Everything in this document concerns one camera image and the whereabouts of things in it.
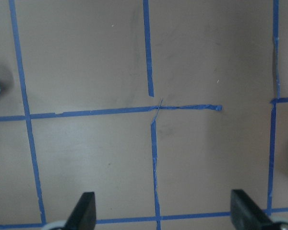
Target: blue tape line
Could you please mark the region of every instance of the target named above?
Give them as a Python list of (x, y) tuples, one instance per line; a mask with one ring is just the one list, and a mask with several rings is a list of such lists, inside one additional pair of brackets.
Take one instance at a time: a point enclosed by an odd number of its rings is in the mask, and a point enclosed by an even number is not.
[(25, 81), (24, 81), (24, 68), (23, 68), (23, 63), (22, 63), (22, 54), (21, 54), (20, 40), (19, 40), (19, 34), (18, 34), (15, 1), (9, 0), (9, 6), (10, 6), (10, 11), (11, 11), (11, 21), (12, 21), (12, 30), (13, 30), (15, 52), (16, 52), (16, 59), (17, 59), (17, 67), (18, 67), (18, 73), (19, 73), (21, 93), (22, 93), (22, 98), (23, 98), (23, 103), (24, 103), (24, 115), (25, 115), (25, 121), (27, 125), (27, 133), (28, 133), (28, 138), (29, 138), (32, 166), (33, 166), (34, 178), (35, 178), (35, 183), (36, 183), (36, 192), (37, 192), (37, 197), (38, 197), (40, 217), (41, 217), (42, 223), (46, 223), (46, 215), (45, 215), (45, 209), (44, 209), (44, 204), (43, 204), (42, 189), (41, 189), (41, 184), (39, 180), (38, 165), (37, 165), (34, 138), (33, 138), (33, 132), (32, 132), (32, 123), (30, 119), (29, 103), (28, 103)]
[(0, 121), (24, 121), (25, 116), (0, 116)]
[(137, 218), (121, 218), (121, 219), (99, 219), (96, 224), (112, 224), (112, 223), (129, 223), (129, 222), (143, 222), (156, 221), (155, 217), (137, 217)]
[(288, 212), (288, 207), (273, 208), (272, 212), (273, 213), (276, 213), (276, 212)]
[(150, 125), (151, 138), (152, 138), (152, 155), (153, 155), (153, 176), (154, 176), (154, 195), (155, 195), (155, 213), (157, 219), (157, 230), (161, 230), (160, 222), (160, 204), (157, 193), (157, 132), (156, 132), (156, 121), (154, 120)]
[(44, 224), (9, 224), (0, 225), (0, 229), (25, 229), (25, 228), (41, 228)]
[(171, 219), (195, 219), (195, 218), (208, 218), (208, 217), (228, 217), (230, 212), (215, 212), (215, 213), (199, 213), (199, 214), (187, 214), (187, 215), (174, 215), (174, 216), (163, 216), (162, 220)]
[(120, 109), (101, 109), (101, 110), (92, 110), (92, 111), (74, 111), (74, 112), (64, 112), (61, 114), (55, 113), (45, 113), (45, 114), (31, 114), (31, 119), (42, 119), (42, 118), (56, 118), (56, 117), (70, 117), (70, 116), (90, 116), (90, 115), (106, 115), (106, 114), (125, 114), (125, 113), (142, 113), (149, 112), (155, 109), (210, 109), (221, 111), (221, 105), (211, 105), (211, 104), (200, 104), (200, 105), (187, 105), (187, 106), (147, 106), (147, 107), (134, 107), (134, 108), (120, 108)]
[(151, 51), (151, 46), (150, 46), (148, 0), (143, 0), (143, 14), (144, 14), (144, 35), (145, 35), (145, 49), (146, 49), (148, 95), (151, 97), (154, 97), (154, 82), (153, 82), (152, 51)]
[(268, 176), (268, 199), (267, 215), (272, 214), (273, 197), (273, 174), (274, 174), (274, 152), (275, 152), (275, 133), (276, 133), (276, 101), (272, 101), (271, 128), (270, 128), (270, 157), (269, 157), (269, 176)]
[(277, 98), (280, 98), (280, 80), (278, 73), (278, 0), (273, 0), (273, 42), (275, 50), (275, 74), (276, 74), (276, 88)]
[(275, 99), (276, 103), (288, 103), (288, 97)]

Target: blue painter's tape strip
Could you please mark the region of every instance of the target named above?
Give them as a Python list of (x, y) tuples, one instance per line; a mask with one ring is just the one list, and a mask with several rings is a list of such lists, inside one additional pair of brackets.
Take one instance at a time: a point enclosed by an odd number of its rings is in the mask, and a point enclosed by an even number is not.
[(151, 97), (154, 97), (153, 65), (152, 65), (152, 52), (151, 52), (151, 46), (150, 46), (150, 25), (149, 25), (148, 0), (143, 0), (143, 13), (144, 13), (144, 35), (145, 35), (145, 49), (146, 49), (148, 95)]
[(0, 116), (0, 121), (24, 121), (25, 116)]
[(276, 99), (276, 103), (288, 103), (288, 97), (278, 98)]
[(271, 111), (268, 199), (267, 199), (267, 211), (266, 211), (267, 215), (269, 216), (272, 214), (275, 133), (276, 133), (276, 101), (273, 101), (273, 108)]
[(228, 217), (229, 215), (230, 215), (230, 212), (215, 212), (215, 213), (162, 216), (161, 219), (171, 220), (171, 219), (193, 219), (193, 218), (208, 218), (208, 217)]
[(39, 211), (40, 211), (42, 223), (46, 223), (46, 215), (45, 215), (45, 209), (44, 209), (44, 204), (43, 204), (42, 189), (41, 189), (41, 184), (39, 180), (35, 144), (34, 144), (34, 138), (33, 138), (33, 132), (32, 132), (32, 123), (30, 119), (29, 103), (28, 103), (25, 81), (24, 81), (24, 68), (23, 68), (23, 63), (22, 63), (22, 54), (21, 54), (21, 47), (20, 47), (20, 40), (19, 40), (19, 33), (18, 33), (15, 1), (9, 0), (9, 6), (10, 6), (10, 12), (11, 12), (12, 30), (13, 30), (21, 93), (22, 93), (22, 98), (23, 98), (23, 103), (24, 103), (24, 115), (25, 115), (25, 120), (26, 120), (26, 125), (27, 125), (27, 133), (28, 133), (29, 146), (30, 146), (31, 158), (32, 158), (32, 166), (33, 166), (34, 178), (35, 178), (35, 183), (36, 183), (36, 192), (38, 196)]
[(27, 228), (41, 228), (44, 224), (10, 224), (0, 225), (0, 229), (27, 229)]
[(143, 222), (156, 221), (155, 217), (137, 217), (137, 218), (122, 218), (122, 219), (99, 219), (96, 224), (112, 224), (112, 223), (129, 223), (129, 222)]
[(288, 212), (288, 207), (273, 208), (272, 213), (276, 213), (276, 212)]
[(276, 74), (276, 89), (277, 89), (277, 98), (280, 98), (280, 79), (278, 72), (278, 7), (279, 1), (273, 0), (273, 42), (275, 50), (275, 74)]
[(120, 109), (101, 109), (92, 111), (74, 111), (74, 112), (64, 112), (61, 114), (55, 113), (45, 113), (45, 114), (31, 114), (31, 119), (42, 119), (42, 118), (55, 118), (55, 117), (70, 117), (70, 116), (90, 116), (90, 115), (106, 115), (106, 114), (125, 114), (125, 113), (142, 113), (149, 112), (155, 109), (211, 109), (216, 111), (221, 111), (221, 105), (211, 105), (211, 104), (200, 104), (200, 105), (187, 105), (187, 106), (147, 106), (147, 107), (134, 107), (134, 108), (120, 108)]
[(161, 222), (160, 222), (160, 204), (157, 193), (157, 132), (156, 132), (156, 121), (153, 120), (150, 125), (151, 130), (151, 139), (152, 139), (152, 155), (153, 155), (153, 177), (154, 177), (154, 195), (155, 195), (155, 214), (157, 219), (157, 230), (161, 230)]

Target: black object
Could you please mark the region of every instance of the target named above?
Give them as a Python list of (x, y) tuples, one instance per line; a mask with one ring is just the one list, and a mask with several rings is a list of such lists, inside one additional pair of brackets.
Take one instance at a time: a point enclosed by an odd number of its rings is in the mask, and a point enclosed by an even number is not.
[(288, 230), (288, 223), (274, 223), (243, 190), (231, 191), (230, 218), (236, 230)]
[(64, 230), (93, 230), (96, 225), (94, 192), (83, 193), (69, 216)]

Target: vertical blue tape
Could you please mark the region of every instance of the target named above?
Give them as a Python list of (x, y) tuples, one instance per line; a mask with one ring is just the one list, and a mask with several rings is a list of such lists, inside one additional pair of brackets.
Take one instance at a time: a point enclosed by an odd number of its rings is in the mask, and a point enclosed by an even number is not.
[(276, 75), (276, 89), (277, 89), (277, 98), (280, 98), (280, 79), (278, 73), (278, 7), (279, 1), (273, 0), (273, 42), (275, 50), (275, 75)]
[(144, 13), (144, 35), (145, 35), (145, 49), (146, 49), (148, 95), (151, 97), (154, 97), (153, 66), (152, 66), (152, 51), (151, 51), (151, 46), (150, 46), (148, 0), (143, 0), (143, 13)]
[(270, 128), (270, 157), (269, 157), (269, 176), (268, 176), (268, 199), (267, 215), (272, 214), (273, 196), (273, 174), (274, 174), (274, 153), (275, 153), (275, 133), (276, 133), (276, 100), (272, 101), (271, 128)]
[(153, 120), (150, 125), (151, 138), (152, 138), (152, 153), (153, 153), (153, 176), (154, 176), (154, 195), (155, 195), (155, 213), (156, 213), (156, 222), (157, 230), (161, 230), (160, 222), (160, 204), (157, 193), (157, 132), (156, 132), (156, 121)]
[(22, 93), (22, 98), (23, 98), (23, 103), (24, 103), (24, 115), (25, 115), (30, 151), (31, 151), (32, 165), (33, 165), (34, 178), (35, 178), (35, 184), (36, 184), (36, 192), (37, 192), (37, 197), (38, 197), (38, 205), (39, 205), (39, 211), (40, 211), (42, 224), (45, 224), (46, 215), (45, 215), (45, 209), (44, 209), (43, 198), (42, 198), (42, 189), (41, 189), (41, 184), (39, 180), (38, 165), (37, 165), (34, 138), (33, 138), (33, 132), (32, 132), (32, 123), (30, 119), (29, 103), (28, 103), (25, 81), (24, 81), (24, 68), (23, 68), (23, 63), (22, 63), (22, 54), (21, 54), (20, 40), (19, 40), (19, 34), (18, 34), (15, 1), (9, 0), (9, 6), (10, 6), (10, 11), (11, 11), (11, 21), (12, 21), (12, 30), (13, 30), (15, 52), (16, 52), (16, 59), (17, 59), (17, 67), (18, 67), (18, 73), (19, 73), (21, 93)]

